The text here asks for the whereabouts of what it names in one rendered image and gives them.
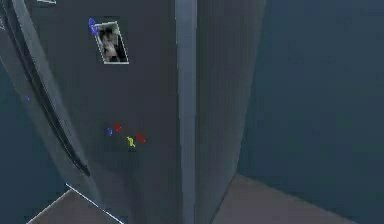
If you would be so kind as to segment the dark grey fridge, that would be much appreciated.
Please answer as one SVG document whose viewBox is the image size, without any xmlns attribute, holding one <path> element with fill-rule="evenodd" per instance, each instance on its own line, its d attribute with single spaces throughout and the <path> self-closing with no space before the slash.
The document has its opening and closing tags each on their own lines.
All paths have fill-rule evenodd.
<svg viewBox="0 0 384 224">
<path fill-rule="evenodd" d="M 89 176 L 47 123 L 1 11 L 0 61 L 69 187 L 121 224 L 212 224 L 236 173 L 268 0 L 11 2 Z M 128 64 L 103 63 L 89 18 L 118 22 Z"/>
</svg>

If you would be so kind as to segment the black and white photo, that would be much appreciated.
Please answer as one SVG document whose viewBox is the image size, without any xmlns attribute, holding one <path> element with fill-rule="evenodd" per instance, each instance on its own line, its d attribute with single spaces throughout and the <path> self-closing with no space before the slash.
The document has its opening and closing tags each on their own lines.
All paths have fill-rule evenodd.
<svg viewBox="0 0 384 224">
<path fill-rule="evenodd" d="M 128 64 L 128 55 L 117 21 L 95 24 L 95 38 L 104 64 Z"/>
</svg>

